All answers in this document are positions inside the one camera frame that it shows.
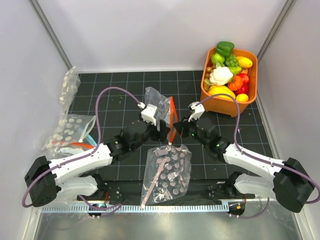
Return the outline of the clear bag orange zipper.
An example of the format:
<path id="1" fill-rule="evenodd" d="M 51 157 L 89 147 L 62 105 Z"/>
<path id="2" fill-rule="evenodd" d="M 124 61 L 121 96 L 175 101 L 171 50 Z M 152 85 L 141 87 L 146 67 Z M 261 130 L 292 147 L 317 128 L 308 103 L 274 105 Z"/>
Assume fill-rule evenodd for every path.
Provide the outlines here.
<path id="1" fill-rule="evenodd" d="M 144 103 L 146 106 L 151 104 L 158 108 L 158 112 L 156 114 L 157 130 L 160 128 L 160 120 L 164 120 L 166 122 L 166 126 L 170 128 L 170 132 L 166 140 L 171 145 L 177 134 L 173 124 L 179 120 L 173 97 L 165 97 L 158 90 L 149 86 L 145 88 Z"/>

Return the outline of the white cauliflower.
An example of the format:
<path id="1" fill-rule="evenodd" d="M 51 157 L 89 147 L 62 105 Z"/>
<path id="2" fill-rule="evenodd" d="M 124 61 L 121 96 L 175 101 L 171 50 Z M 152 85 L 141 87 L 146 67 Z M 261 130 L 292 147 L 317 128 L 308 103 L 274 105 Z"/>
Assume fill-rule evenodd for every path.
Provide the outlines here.
<path id="1" fill-rule="evenodd" d="M 230 71 L 228 67 L 219 66 L 215 68 L 213 72 L 210 74 L 209 82 L 213 86 L 223 86 L 225 84 L 228 84 L 233 79 L 233 76 L 233 73 Z"/>

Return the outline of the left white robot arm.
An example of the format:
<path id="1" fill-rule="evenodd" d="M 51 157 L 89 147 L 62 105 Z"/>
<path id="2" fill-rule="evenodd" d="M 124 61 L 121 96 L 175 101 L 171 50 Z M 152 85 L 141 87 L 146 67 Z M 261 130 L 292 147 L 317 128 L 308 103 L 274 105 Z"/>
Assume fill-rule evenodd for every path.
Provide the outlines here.
<path id="1" fill-rule="evenodd" d="M 59 159 L 48 160 L 44 155 L 36 158 L 24 177 L 27 190 L 22 206 L 28 207 L 27 196 L 35 208 L 68 196 L 91 196 L 101 200 L 106 195 L 101 177 L 81 175 L 126 159 L 149 140 L 164 142 L 169 132 L 164 120 L 160 120 L 158 126 L 136 120 L 92 150 Z"/>

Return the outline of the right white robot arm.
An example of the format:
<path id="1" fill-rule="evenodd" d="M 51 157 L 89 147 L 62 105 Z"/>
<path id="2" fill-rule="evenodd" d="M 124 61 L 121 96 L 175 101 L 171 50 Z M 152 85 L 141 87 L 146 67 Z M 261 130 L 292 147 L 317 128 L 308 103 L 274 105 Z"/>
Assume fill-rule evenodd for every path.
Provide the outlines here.
<path id="1" fill-rule="evenodd" d="M 254 173 L 254 176 L 234 172 L 225 182 L 230 198 L 253 194 L 276 200 L 285 209 L 299 213 L 314 190 L 314 185 L 301 163 L 289 158 L 274 159 L 241 147 L 219 135 L 208 118 L 174 123 L 182 138 L 191 137 L 212 158 Z"/>

